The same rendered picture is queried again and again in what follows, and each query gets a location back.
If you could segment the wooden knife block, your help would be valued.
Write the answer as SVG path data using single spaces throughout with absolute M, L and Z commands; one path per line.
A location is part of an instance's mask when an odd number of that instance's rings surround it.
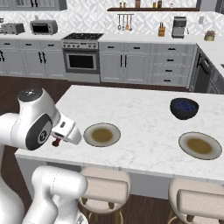
M 165 36 L 165 27 L 164 27 L 163 22 L 161 22 L 160 25 L 159 25 L 158 36 L 159 37 L 164 37 Z

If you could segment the potted plant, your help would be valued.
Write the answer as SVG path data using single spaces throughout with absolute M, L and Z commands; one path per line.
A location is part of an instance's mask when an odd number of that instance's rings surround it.
M 204 40 L 205 41 L 214 41 L 215 35 L 216 35 L 215 31 L 213 31 L 213 30 L 207 31 L 205 33 Z

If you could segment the beige round stool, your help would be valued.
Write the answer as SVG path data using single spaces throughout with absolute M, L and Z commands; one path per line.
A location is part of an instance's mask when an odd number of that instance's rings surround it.
M 113 171 L 85 167 L 81 174 L 87 178 L 87 191 L 79 199 L 82 212 L 90 221 L 94 216 L 114 214 L 115 224 L 123 224 L 123 206 L 129 199 L 130 175 L 125 171 Z
M 224 224 L 224 185 L 173 179 L 167 224 Z

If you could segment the silver toaster oven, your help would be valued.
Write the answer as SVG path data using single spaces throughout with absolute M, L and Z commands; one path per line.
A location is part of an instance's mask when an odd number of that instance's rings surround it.
M 55 20 L 33 20 L 30 22 L 30 27 L 34 35 L 53 35 L 58 32 Z

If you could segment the steel coffee machine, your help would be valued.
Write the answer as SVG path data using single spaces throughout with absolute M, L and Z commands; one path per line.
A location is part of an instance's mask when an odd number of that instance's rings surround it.
M 171 36 L 174 39 L 183 39 L 185 35 L 189 33 L 186 22 L 186 17 L 175 17 L 173 19 Z

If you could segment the silver toaster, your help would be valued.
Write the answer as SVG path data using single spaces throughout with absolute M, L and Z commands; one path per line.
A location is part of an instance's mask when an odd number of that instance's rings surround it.
M 8 23 L 8 24 L 2 24 L 1 25 L 3 29 L 3 34 L 15 34 L 18 35 L 20 33 L 25 32 L 24 25 L 22 23 Z

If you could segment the white kitchen island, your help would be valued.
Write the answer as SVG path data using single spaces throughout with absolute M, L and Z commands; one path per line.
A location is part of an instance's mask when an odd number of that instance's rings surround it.
M 75 120 L 79 130 L 95 123 L 112 123 L 120 140 L 109 147 L 62 142 L 45 143 L 35 151 L 17 150 L 25 180 L 48 162 L 101 167 L 129 172 L 132 193 L 164 199 L 173 178 L 224 184 L 224 95 L 188 94 L 199 104 L 197 115 L 180 121 L 170 111 L 177 92 L 72 85 L 57 103 L 58 110 Z M 215 160 L 199 160 L 184 153 L 179 137 L 190 131 L 215 138 L 222 147 Z

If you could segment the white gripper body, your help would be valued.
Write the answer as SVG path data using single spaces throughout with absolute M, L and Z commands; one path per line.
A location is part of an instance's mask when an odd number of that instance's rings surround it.
M 61 121 L 52 128 L 52 135 L 71 144 L 79 144 L 82 135 L 74 121 Z

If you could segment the grey plate with brown centre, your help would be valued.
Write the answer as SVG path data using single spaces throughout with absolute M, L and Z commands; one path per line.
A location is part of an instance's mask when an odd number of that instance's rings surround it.
M 119 141 L 121 131 L 114 124 L 100 122 L 86 128 L 83 137 L 89 145 L 108 147 Z
M 178 139 L 178 145 L 186 154 L 201 160 L 214 160 L 222 153 L 221 144 L 201 132 L 186 132 Z

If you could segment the dark blue bowl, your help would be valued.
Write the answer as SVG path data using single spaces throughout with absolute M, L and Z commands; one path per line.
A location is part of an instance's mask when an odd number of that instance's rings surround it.
M 179 120 L 193 118 L 199 111 L 199 104 L 189 98 L 175 98 L 171 100 L 170 111 Z

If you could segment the black dishwasher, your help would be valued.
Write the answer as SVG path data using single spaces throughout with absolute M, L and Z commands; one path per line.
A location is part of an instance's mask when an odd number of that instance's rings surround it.
M 195 81 L 194 92 L 205 93 L 210 81 L 213 65 L 208 57 L 199 51 L 199 57 L 196 64 L 197 78 Z

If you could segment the rail with hanging tools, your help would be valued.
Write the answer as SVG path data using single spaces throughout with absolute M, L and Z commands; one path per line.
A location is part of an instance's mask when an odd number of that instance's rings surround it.
M 118 31 L 132 31 L 132 18 L 133 18 L 133 14 L 121 14 L 118 13 L 118 26 L 117 26 L 117 30 Z

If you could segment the grey wall cupboard run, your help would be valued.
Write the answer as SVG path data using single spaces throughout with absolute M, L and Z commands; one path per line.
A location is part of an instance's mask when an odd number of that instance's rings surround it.
M 64 11 L 67 0 L 0 0 L 0 11 Z

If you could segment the dark wooden wall shelf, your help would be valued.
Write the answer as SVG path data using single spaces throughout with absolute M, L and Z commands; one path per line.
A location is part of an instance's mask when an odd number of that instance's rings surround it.
M 198 8 L 109 8 L 107 11 L 200 11 Z

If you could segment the grey base cupboard run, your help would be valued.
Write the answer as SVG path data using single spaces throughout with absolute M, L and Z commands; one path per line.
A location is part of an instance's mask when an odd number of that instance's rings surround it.
M 224 95 L 224 77 L 216 68 L 210 76 L 207 92 L 209 94 Z
M 59 39 L 0 39 L 0 75 L 64 80 Z
M 100 42 L 101 81 L 185 87 L 195 45 Z

